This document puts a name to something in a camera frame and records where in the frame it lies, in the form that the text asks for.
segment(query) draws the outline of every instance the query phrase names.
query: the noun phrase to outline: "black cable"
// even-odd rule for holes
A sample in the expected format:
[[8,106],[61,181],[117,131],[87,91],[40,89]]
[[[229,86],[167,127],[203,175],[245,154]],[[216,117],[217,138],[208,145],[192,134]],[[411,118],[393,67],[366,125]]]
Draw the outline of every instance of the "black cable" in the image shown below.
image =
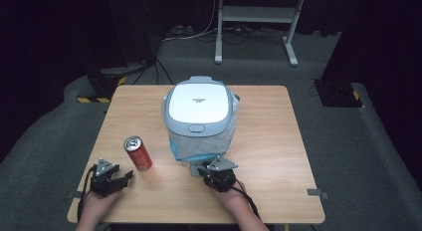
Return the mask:
[[84,188],[82,190],[81,193],[81,199],[80,202],[78,203],[78,221],[81,218],[82,215],[82,210],[84,209],[84,201],[87,198],[88,194],[90,194],[91,191],[88,192],[88,194],[86,195],[86,191],[87,191],[87,184],[88,184],[88,179],[90,178],[90,173],[94,172],[94,170],[97,168],[96,165],[94,165],[93,167],[91,167],[88,172],[87,175],[85,176],[85,183],[84,183]]
[[252,198],[246,193],[245,189],[243,189],[242,184],[239,182],[239,180],[236,179],[236,181],[239,183],[239,185],[242,188],[242,190],[240,190],[240,189],[238,189],[238,188],[236,188],[234,186],[232,186],[232,189],[234,189],[234,190],[238,191],[239,193],[241,193],[246,198],[246,200],[248,200],[249,205],[251,206],[251,209],[254,212],[254,214],[257,215],[257,217],[259,219],[261,219],[260,214],[258,213],[258,208],[257,208],[257,206],[254,203],[254,200],[252,200]]
[[164,71],[164,73],[167,76],[168,81],[170,81],[171,85],[174,85],[173,81],[171,80],[171,78],[168,75],[167,71],[165,70],[164,66],[162,66],[161,62],[159,62],[157,57],[155,57],[155,61],[158,62],[158,64],[161,66],[162,70]]
[[155,66],[155,74],[157,75],[157,77],[155,78],[155,84],[158,85],[159,84],[159,74],[158,74],[157,63],[154,63],[154,66]]
[[136,78],[136,80],[133,82],[133,85],[135,85],[136,84],[136,82],[140,79],[140,77],[143,75],[143,73],[145,73],[145,70],[143,70],[140,74],[139,74],[139,76]]

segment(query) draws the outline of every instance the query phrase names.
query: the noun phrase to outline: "yellow black tape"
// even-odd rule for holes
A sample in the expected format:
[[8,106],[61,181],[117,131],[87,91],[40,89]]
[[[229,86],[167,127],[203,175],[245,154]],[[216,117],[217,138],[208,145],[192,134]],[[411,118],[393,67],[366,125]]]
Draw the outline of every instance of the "yellow black tape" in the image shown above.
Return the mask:
[[123,85],[123,84],[124,84],[124,82],[126,82],[126,77],[121,78],[121,79],[118,81],[117,86]]
[[94,97],[78,97],[78,102],[81,104],[92,104],[92,103],[102,103],[108,104],[111,102],[109,98],[94,98]]

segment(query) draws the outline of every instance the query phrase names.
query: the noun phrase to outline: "cable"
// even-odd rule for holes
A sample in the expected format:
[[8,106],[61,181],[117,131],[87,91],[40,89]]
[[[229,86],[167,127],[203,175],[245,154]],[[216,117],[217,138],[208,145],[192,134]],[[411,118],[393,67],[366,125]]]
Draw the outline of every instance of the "cable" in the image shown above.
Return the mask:
[[85,195],[86,191],[87,191],[87,184],[88,184],[88,179],[90,178],[90,173],[94,172],[94,170],[97,168],[96,165],[94,165],[93,167],[91,167],[88,172],[87,175],[85,176],[85,183],[84,183],[84,188],[82,190],[81,193],[81,198],[80,198],[80,202],[78,203],[78,221],[81,218],[82,215],[82,210],[84,209],[84,201],[87,198],[88,194],[90,194],[91,190],[88,192],[87,195]]
[[243,194],[243,196],[246,198],[246,200],[248,200],[249,204],[251,205],[252,211],[255,213],[255,215],[257,215],[257,217],[259,219],[261,219],[260,214],[258,213],[258,208],[254,203],[254,200],[252,200],[252,198],[246,193],[245,189],[242,187],[242,184],[239,182],[238,179],[236,179],[236,181],[238,182],[238,184],[240,185],[240,187],[242,188],[242,190],[232,186],[232,189],[238,191],[239,193]]
[[133,85],[135,85],[136,84],[136,82],[140,79],[140,77],[143,75],[143,73],[145,73],[145,71],[146,70],[143,70],[140,74],[139,74],[139,76],[136,78],[136,80],[133,82]]
[[155,84],[158,85],[159,84],[159,74],[158,74],[157,63],[154,63],[154,66],[155,66],[155,74],[157,75],[157,77],[155,78]]
[[196,37],[199,37],[199,36],[202,36],[202,35],[206,34],[207,30],[208,30],[208,29],[210,28],[210,26],[211,26],[212,20],[214,19],[215,4],[216,4],[216,0],[214,0],[214,5],[213,5],[213,8],[212,8],[212,12],[211,12],[211,19],[210,19],[210,22],[208,23],[208,26],[207,26],[207,28],[206,28],[204,31],[202,31],[201,33],[196,34],[196,35],[194,35],[194,36],[189,36],[189,37],[180,37],[180,38],[167,38],[167,39],[163,39],[162,41],[169,41],[169,40],[175,40],[175,39],[193,39],[193,38],[196,38]]
[[174,85],[173,81],[171,80],[170,76],[168,75],[167,71],[165,70],[164,66],[162,66],[161,62],[159,62],[158,58],[155,57],[155,61],[158,62],[158,64],[161,66],[162,70],[164,71],[165,75],[167,76],[167,79],[170,81],[172,85]]

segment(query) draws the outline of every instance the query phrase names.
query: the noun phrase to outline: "human hand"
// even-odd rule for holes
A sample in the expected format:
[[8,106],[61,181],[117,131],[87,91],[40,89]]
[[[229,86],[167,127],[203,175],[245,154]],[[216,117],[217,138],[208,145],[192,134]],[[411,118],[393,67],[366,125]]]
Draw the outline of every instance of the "human hand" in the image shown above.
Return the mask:
[[[236,182],[233,184],[233,187],[246,193],[245,184],[239,180],[236,180]],[[212,189],[212,191],[223,204],[224,208],[232,214],[234,214],[238,209],[250,209],[249,202],[245,196],[234,189],[229,189],[226,192],[218,192],[215,189]]]
[[94,192],[90,192],[84,200],[84,208],[78,223],[77,231],[96,230],[97,225],[102,221],[120,194],[121,190],[112,193],[107,197],[102,197]]
[[[246,194],[245,184],[239,180],[233,184],[233,187]],[[268,231],[267,226],[261,221],[251,209],[249,201],[243,193],[235,189],[226,192],[218,192],[212,189],[224,208],[229,211],[237,220],[242,231]]]

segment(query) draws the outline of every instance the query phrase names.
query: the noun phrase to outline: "red can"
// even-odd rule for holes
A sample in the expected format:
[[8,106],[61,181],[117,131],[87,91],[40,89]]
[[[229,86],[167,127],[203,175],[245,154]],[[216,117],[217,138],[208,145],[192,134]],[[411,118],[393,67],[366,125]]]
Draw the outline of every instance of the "red can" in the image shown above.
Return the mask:
[[151,167],[152,160],[139,136],[127,138],[123,146],[138,170],[145,171]]

